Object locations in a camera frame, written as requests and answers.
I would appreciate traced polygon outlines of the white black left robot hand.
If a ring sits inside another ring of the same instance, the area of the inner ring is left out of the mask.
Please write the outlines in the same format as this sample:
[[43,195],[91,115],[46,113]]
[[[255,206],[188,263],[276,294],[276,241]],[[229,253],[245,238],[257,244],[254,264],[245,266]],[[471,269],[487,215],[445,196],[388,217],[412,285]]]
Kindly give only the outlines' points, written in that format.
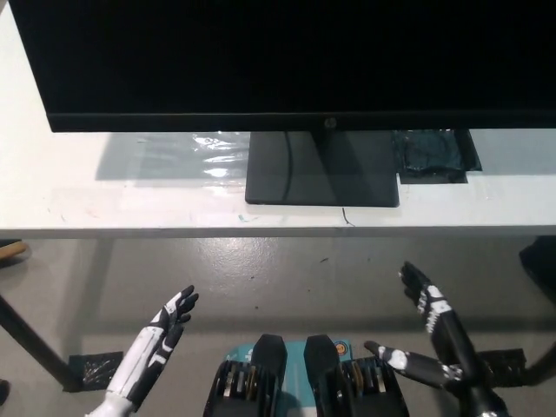
[[123,356],[108,391],[138,409],[155,385],[190,320],[199,294],[190,285],[175,294],[142,328]]

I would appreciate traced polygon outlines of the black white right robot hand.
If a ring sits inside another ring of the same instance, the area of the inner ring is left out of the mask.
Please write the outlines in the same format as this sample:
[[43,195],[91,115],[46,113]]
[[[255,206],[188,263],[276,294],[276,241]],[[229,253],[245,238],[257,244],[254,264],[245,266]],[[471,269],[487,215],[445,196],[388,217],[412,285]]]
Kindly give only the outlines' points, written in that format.
[[484,367],[446,296],[409,261],[401,267],[399,277],[406,297],[417,308],[436,356],[432,358],[376,341],[365,341],[365,349],[397,374],[430,387],[457,392],[485,384]]

